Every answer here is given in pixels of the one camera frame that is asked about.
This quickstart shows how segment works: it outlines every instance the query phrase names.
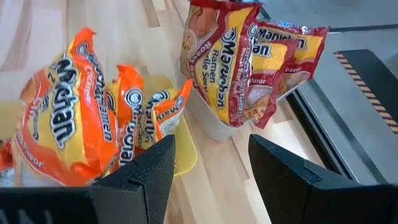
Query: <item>white bin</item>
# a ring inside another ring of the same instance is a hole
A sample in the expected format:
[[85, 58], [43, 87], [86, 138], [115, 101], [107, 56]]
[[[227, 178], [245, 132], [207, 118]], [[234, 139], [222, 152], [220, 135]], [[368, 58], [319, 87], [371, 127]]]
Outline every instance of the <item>white bin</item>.
[[[187, 78], [185, 78], [185, 76], [180, 72], [179, 60], [175, 64], [175, 73], [177, 85], [179, 88], [181, 88], [187, 81]], [[213, 112], [213, 110], [211, 110], [207, 102], [201, 97], [196, 89], [191, 91], [186, 108], [201, 124], [207, 135], [209, 135], [209, 137], [215, 141], [228, 139], [242, 127], [235, 128], [225, 125], [220, 119], [218, 119], [217, 115]]]

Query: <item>warning stripe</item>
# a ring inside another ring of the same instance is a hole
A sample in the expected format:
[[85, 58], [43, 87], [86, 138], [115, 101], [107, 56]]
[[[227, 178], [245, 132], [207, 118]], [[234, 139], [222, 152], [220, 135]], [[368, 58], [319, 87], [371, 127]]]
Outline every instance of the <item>warning stripe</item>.
[[392, 116], [387, 112], [385, 107], [381, 105], [380, 101], [372, 93], [371, 89], [366, 85], [362, 78], [356, 73], [355, 69], [353, 69], [353, 67], [348, 63], [347, 59], [344, 58], [344, 55], [340, 52], [335, 52], [334, 55], [357, 84], [357, 86], [365, 94], [366, 98], [371, 102], [376, 111], [379, 112], [380, 116], [391, 128], [392, 132], [398, 136], [398, 123], [392, 119]]

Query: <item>ramen noodle package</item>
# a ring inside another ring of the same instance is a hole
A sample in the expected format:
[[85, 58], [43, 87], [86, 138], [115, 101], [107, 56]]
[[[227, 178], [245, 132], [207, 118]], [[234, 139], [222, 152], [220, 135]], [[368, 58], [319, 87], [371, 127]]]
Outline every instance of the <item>ramen noodle package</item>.
[[134, 67], [118, 65], [119, 78], [107, 86], [108, 108], [118, 117], [119, 152], [108, 173], [133, 160], [137, 123], [142, 111], [144, 81]]
[[255, 42], [253, 70], [244, 109], [247, 119], [264, 128], [276, 111], [276, 98], [285, 69], [294, 62], [296, 40]]
[[272, 19], [259, 20], [257, 37], [260, 42], [285, 39], [295, 39], [299, 42], [295, 52], [295, 62], [286, 68], [280, 84], [278, 99], [312, 79], [325, 46], [327, 33], [327, 27], [310, 28]]
[[84, 28], [75, 36], [45, 76], [53, 85], [27, 106], [11, 142], [16, 187], [90, 184], [117, 153], [93, 35]]
[[148, 149], [178, 126], [191, 89], [192, 79], [189, 79], [181, 90], [171, 88], [151, 96], [139, 122], [138, 152]]
[[243, 124], [244, 99], [261, 4], [192, 0], [180, 71], [222, 122]]

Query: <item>wooden surface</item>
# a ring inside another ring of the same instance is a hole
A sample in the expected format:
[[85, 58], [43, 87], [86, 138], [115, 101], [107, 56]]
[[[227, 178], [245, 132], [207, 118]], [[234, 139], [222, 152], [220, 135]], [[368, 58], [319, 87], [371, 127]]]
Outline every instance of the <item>wooden surface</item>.
[[[117, 63], [175, 81], [187, 0], [0, 0], [0, 101], [18, 98], [32, 74], [48, 65], [84, 26], [107, 80]], [[252, 175], [248, 139], [257, 133], [321, 164], [286, 101], [265, 130], [246, 126], [214, 142], [185, 112], [198, 149], [195, 168], [174, 180], [165, 223], [270, 223]]]

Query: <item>orange ramen package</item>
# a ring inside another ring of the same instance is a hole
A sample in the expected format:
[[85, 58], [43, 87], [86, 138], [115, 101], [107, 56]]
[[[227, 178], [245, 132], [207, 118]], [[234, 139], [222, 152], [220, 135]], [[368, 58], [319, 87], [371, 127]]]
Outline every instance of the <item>orange ramen package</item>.
[[119, 152], [109, 173], [133, 160], [137, 127], [142, 111], [144, 81], [134, 67], [118, 65], [119, 78], [106, 90], [108, 108], [118, 117]]
[[180, 70], [222, 122], [243, 124], [261, 4], [192, 0]]
[[178, 126], [191, 89], [189, 79], [181, 90], [171, 88], [152, 95], [139, 123], [138, 151], [148, 149]]
[[75, 36], [46, 75], [58, 81], [28, 105], [11, 142], [16, 187], [90, 184], [117, 153], [94, 34], [84, 28]]
[[[81, 38], [83, 36], [82, 34], [86, 31], [87, 31], [86, 29], [82, 29], [76, 35], [74, 41], [77, 42], [81, 41], [78, 40], [78, 38]], [[72, 48], [72, 45], [70, 45], [67, 48], [67, 53], [70, 55], [77, 56], [78, 52], [76, 51], [76, 49]], [[64, 81], [65, 79], [68, 78], [68, 74], [59, 75], [60, 73], [65, 73], [60, 69], [72, 65], [72, 62], [69, 61], [69, 59], [65, 59], [63, 55], [64, 53], [61, 53], [60, 55], [56, 56], [50, 66], [40, 69], [25, 84], [25, 87], [23, 88], [21, 95], [19, 97], [20, 102], [22, 103], [20, 116], [23, 116], [25, 112], [24, 109], [26, 109], [27, 105], [33, 103], [33, 101], [36, 101], [35, 103], [37, 103], [38, 101], [40, 101], [43, 94], [47, 90], [49, 90], [55, 83], [59, 81]]]
[[273, 19], [259, 20], [257, 37], [260, 42], [285, 39], [295, 39], [299, 42], [295, 62], [286, 68], [278, 99], [312, 79], [325, 46], [328, 30], [327, 27], [311, 28]]
[[296, 40], [255, 42], [253, 69], [244, 115], [257, 127], [264, 128], [276, 111], [278, 89], [285, 69], [294, 62]]

